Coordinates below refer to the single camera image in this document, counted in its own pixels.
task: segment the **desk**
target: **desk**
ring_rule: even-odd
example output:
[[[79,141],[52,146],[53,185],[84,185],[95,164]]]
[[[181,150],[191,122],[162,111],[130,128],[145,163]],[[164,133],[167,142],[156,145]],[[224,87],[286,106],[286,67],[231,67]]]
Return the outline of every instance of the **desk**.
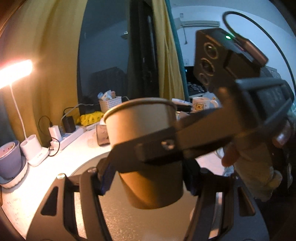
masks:
[[[16,230],[24,238],[26,237],[33,216],[57,174],[65,173],[70,176],[87,161],[110,150],[110,146],[99,147],[96,143],[95,130],[90,130],[58,155],[48,157],[37,167],[29,166],[21,183],[11,189],[2,189],[2,208]],[[213,153],[197,161],[202,167],[207,167],[216,174],[222,174],[224,171],[220,159]],[[104,197],[100,197],[102,210],[114,240],[182,240],[179,237],[184,237],[186,231],[184,227],[189,224],[189,214],[195,205],[196,197],[192,197],[185,191],[183,197],[169,207],[157,210],[134,210],[138,214],[144,214],[145,218],[142,218],[139,215],[131,215],[131,207],[128,206],[127,197],[122,190],[117,174],[111,190]],[[79,199],[77,195],[75,194],[76,218],[81,220],[81,222],[77,220],[77,224],[79,234],[83,237],[84,233],[81,228],[83,222],[79,216],[81,213],[79,214],[80,204],[77,202]],[[169,217],[166,216],[167,210],[171,213]],[[155,232],[149,227],[146,228],[147,222],[150,223],[149,227],[156,229]]]

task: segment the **mug with cartoon print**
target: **mug with cartoon print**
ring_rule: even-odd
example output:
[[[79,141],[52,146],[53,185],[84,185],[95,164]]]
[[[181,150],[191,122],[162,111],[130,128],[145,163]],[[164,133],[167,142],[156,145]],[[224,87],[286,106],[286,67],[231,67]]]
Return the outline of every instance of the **mug with cartoon print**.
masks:
[[[192,113],[207,110],[210,108],[210,104],[213,104],[214,108],[219,107],[218,102],[215,100],[206,97],[194,97],[192,99]]]

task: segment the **brown paper cup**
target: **brown paper cup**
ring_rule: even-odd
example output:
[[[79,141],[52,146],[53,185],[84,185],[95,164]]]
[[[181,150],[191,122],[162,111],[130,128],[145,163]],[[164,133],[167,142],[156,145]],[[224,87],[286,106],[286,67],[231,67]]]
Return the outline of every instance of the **brown paper cup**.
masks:
[[[161,98],[124,102],[104,115],[111,146],[166,129],[176,120],[176,106]],[[139,209],[168,206],[183,195],[181,161],[147,166],[141,172],[121,173],[129,202]]]

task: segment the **yellow bag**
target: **yellow bag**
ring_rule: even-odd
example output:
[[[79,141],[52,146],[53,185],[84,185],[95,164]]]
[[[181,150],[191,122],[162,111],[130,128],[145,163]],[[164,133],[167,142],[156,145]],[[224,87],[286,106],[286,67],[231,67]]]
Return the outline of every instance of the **yellow bag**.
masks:
[[[81,125],[83,126],[88,126],[91,125],[93,123],[99,122],[102,117],[103,117],[104,113],[100,112],[100,111],[96,111],[90,114],[86,114],[86,115],[82,115],[78,118],[77,123],[81,123]]]

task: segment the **white basket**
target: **white basket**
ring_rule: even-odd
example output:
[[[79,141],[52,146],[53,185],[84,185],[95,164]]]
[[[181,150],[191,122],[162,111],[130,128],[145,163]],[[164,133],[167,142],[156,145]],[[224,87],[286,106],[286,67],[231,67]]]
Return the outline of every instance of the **white basket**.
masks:
[[[111,99],[111,100],[100,100],[100,106],[101,106],[101,111],[103,113],[106,113],[108,110],[113,108],[114,106],[117,106],[121,104],[121,96],[116,96],[116,98]]]

